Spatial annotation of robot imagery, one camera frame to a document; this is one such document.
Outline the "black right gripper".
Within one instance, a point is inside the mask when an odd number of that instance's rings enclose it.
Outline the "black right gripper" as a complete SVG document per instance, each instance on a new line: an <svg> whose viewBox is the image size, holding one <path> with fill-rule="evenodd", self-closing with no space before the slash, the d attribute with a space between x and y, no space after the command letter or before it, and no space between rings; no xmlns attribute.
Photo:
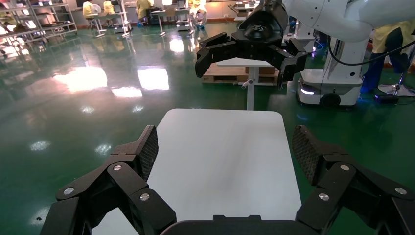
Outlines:
<svg viewBox="0 0 415 235"><path fill-rule="evenodd" d="M296 38L279 47L288 18L283 2L260 2L231 36L222 32L199 43L196 76L202 78L213 63L237 57L238 50L242 58L264 60L257 53L268 47L268 63L279 71L277 87L281 89L283 82L292 81L296 73L304 70L307 59L307 52Z"/></svg>

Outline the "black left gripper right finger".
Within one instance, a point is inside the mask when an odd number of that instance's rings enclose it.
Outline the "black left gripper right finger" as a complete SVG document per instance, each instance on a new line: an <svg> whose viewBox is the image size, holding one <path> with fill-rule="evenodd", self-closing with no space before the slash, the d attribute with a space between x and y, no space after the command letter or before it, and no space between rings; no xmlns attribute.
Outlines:
<svg viewBox="0 0 415 235"><path fill-rule="evenodd" d="M378 235L415 232L415 193L360 165L346 150L317 139L304 125L294 128L294 156L314 191L296 220L320 235L328 233L343 208Z"/></svg>

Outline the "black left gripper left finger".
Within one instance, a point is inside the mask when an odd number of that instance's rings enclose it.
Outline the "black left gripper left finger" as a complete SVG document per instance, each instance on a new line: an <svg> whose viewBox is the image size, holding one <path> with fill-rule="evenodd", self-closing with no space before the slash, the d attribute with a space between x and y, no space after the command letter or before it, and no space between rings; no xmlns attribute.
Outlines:
<svg viewBox="0 0 415 235"><path fill-rule="evenodd" d="M114 209L140 235L162 234L177 216L147 183L158 150L153 125L138 140L117 146L102 166L58 190L41 234L90 235Z"/></svg>

